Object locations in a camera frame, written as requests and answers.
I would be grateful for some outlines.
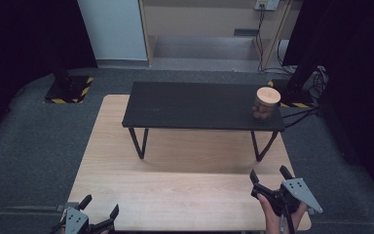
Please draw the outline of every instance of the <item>gray carpet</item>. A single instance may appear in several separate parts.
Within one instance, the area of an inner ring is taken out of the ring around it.
[[[94,78],[83,103],[43,103],[54,81],[50,75],[19,91],[11,111],[3,118],[0,208],[64,204],[102,99],[110,94],[129,94],[133,81],[266,84],[273,78],[285,78],[275,74],[144,69],[78,69],[71,73]],[[280,111],[286,115],[300,109]],[[285,123],[296,118],[286,118]],[[306,180],[324,209],[323,214],[311,216],[313,227],[305,233],[374,233],[374,183],[363,167],[345,163],[324,119],[310,116],[286,129],[282,137],[296,175]],[[57,213],[0,211],[0,233],[49,233],[58,220]]]

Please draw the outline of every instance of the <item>yellow and black tape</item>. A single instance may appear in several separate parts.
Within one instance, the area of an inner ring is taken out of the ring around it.
[[[269,81],[268,85],[274,88],[274,84],[272,81]],[[310,108],[310,107],[315,107],[315,104],[314,103],[303,103],[303,102],[286,102],[286,101],[281,100],[280,107]]]
[[[64,104],[64,103],[81,103],[85,96],[87,95],[90,85],[93,83],[94,78],[89,77],[87,83],[81,92],[79,97],[76,98],[65,98],[65,97],[53,97],[53,98],[45,98],[45,103],[55,103],[55,104]]]

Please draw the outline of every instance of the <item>black table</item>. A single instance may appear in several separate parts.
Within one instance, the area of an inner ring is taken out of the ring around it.
[[[267,121],[253,118],[251,107],[262,86],[207,83],[134,82],[123,119],[140,159],[150,128],[250,131],[257,162],[269,150],[284,122],[277,108]],[[140,148],[134,128],[144,128]],[[273,132],[259,153],[254,131]]]

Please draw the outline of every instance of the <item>robotic hand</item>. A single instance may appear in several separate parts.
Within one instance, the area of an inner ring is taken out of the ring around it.
[[[281,183],[278,190],[272,191],[259,183],[256,172],[252,170],[250,173],[250,179],[253,183],[251,196],[256,199],[258,193],[265,196],[267,200],[269,200],[275,214],[287,219],[289,231],[293,234],[294,227],[291,214],[297,211],[300,202],[304,202],[308,205],[310,215],[322,213],[323,209],[318,204],[318,201],[309,190],[303,178],[294,178],[285,166],[280,167],[280,173],[284,177],[284,181]]]
[[[51,234],[56,233],[62,225],[65,225],[65,234],[99,234],[105,230],[114,230],[114,220],[120,211],[118,205],[110,214],[110,218],[98,224],[90,224],[88,216],[80,210],[83,210],[92,199],[93,197],[88,195],[78,206],[67,208],[62,221],[53,227]]]

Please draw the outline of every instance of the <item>table top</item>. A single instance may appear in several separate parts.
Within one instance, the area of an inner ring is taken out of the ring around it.
[[[90,223],[107,219],[118,204],[116,230],[265,229],[260,204],[250,195],[249,174],[254,169],[270,189],[280,187],[281,165],[293,174],[281,134],[258,163],[248,132],[151,129],[147,157],[140,160],[121,125],[128,100],[105,97],[68,199],[81,202],[92,194],[83,210]],[[142,135],[142,129],[135,131]],[[256,137],[264,145],[271,133],[256,132]],[[299,230],[310,227],[305,214]]]
[[[134,82],[123,126],[282,132],[284,123],[277,108],[268,121],[252,116],[251,107],[261,87]]]

